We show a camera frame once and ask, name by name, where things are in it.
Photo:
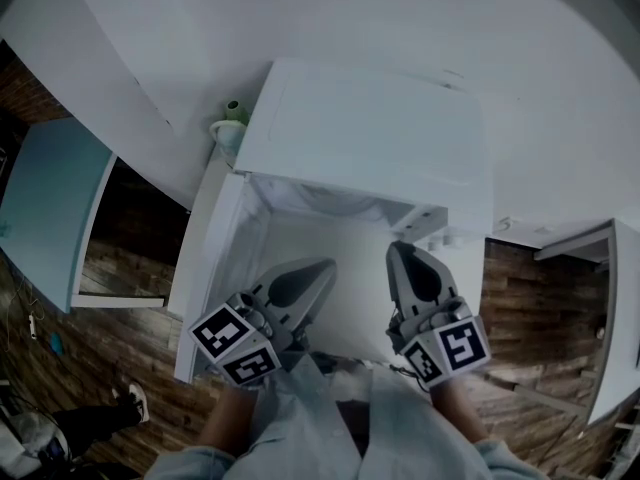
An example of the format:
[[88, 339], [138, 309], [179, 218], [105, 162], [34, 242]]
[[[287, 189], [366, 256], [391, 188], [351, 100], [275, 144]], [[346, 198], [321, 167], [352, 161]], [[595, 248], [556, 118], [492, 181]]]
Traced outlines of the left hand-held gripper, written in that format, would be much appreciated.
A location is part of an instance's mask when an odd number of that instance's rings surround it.
[[253, 387], [291, 370], [308, 350], [306, 333], [337, 278], [328, 257], [280, 263], [249, 292], [236, 292], [200, 318], [189, 334], [213, 370], [234, 387]]

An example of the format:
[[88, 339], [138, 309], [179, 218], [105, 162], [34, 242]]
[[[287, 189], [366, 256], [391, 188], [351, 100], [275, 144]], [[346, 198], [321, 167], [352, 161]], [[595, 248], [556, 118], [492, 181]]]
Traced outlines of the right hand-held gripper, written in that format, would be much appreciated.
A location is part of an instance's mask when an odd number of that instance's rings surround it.
[[[386, 264], [391, 298], [402, 314], [392, 317], [387, 335], [418, 381], [431, 388], [491, 359], [481, 318], [457, 296], [453, 275], [443, 262], [396, 241], [388, 248]], [[427, 303], [440, 302], [421, 311]]]

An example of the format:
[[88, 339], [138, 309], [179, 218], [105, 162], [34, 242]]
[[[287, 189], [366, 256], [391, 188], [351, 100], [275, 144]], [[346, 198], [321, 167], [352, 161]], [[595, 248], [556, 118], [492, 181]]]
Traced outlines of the white microwave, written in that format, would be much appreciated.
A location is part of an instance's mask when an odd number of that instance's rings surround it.
[[[218, 159], [225, 162], [215, 153], [209, 163]], [[225, 163], [235, 173], [424, 203], [430, 180], [471, 162], [491, 172], [481, 108], [464, 91], [427, 79], [279, 59], [235, 166]], [[189, 223], [169, 297], [169, 310], [183, 324], [199, 249], [188, 229]]]

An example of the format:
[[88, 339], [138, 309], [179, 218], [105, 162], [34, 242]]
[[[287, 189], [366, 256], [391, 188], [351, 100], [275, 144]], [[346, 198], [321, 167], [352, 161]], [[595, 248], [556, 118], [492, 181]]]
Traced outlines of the person's left forearm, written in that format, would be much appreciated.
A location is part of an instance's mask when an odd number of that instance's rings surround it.
[[244, 454], [249, 448], [251, 423], [257, 400], [256, 390], [226, 385], [196, 444], [215, 448], [234, 458]]

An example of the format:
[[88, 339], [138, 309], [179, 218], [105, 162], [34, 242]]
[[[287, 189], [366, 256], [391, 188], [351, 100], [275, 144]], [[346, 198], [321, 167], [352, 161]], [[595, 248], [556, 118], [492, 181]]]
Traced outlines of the person's right forearm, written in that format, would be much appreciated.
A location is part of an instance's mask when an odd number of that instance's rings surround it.
[[469, 442], [478, 443], [489, 438], [460, 378], [451, 378], [429, 389], [434, 408]]

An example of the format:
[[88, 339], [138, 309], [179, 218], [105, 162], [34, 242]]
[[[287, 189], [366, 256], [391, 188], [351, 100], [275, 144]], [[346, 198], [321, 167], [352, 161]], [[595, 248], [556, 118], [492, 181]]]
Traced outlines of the person's light denim clothing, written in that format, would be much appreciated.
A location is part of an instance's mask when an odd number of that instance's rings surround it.
[[355, 376], [358, 396], [304, 358], [257, 391], [248, 450], [193, 445], [159, 456], [144, 480], [549, 480], [489, 436], [469, 442], [384, 367]]

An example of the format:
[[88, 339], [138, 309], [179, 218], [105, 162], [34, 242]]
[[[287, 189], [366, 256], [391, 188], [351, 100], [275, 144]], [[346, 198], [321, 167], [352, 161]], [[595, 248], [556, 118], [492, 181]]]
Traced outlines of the white mug with cartoon print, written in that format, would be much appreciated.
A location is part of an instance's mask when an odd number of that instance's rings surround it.
[[246, 130], [247, 126], [237, 120], [219, 120], [209, 127], [209, 134], [231, 168], [235, 166]]

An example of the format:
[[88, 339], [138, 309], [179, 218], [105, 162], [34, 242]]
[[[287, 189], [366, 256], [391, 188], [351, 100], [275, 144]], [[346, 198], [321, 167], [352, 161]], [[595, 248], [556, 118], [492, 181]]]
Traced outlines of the small green container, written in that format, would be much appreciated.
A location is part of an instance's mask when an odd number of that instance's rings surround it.
[[224, 107], [225, 118], [230, 121], [238, 121], [248, 125], [250, 116], [246, 108], [238, 100], [230, 100]]

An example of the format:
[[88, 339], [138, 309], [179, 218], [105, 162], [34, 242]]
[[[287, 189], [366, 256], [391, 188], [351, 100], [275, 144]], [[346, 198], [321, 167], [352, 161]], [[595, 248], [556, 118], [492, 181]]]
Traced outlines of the white desk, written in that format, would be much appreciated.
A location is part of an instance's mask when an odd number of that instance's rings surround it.
[[546, 260], [603, 241], [608, 246], [607, 322], [594, 391], [588, 405], [578, 410], [588, 426], [608, 416], [640, 389], [640, 232], [612, 219], [534, 255], [537, 261]]

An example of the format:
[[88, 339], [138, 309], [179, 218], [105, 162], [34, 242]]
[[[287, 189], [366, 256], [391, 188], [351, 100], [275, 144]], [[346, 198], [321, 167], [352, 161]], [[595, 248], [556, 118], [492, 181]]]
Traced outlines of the teal top table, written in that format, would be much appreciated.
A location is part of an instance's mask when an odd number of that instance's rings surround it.
[[84, 260], [116, 155], [74, 118], [32, 126], [0, 203], [0, 250], [36, 290], [71, 308], [161, 308], [163, 297], [87, 295]]

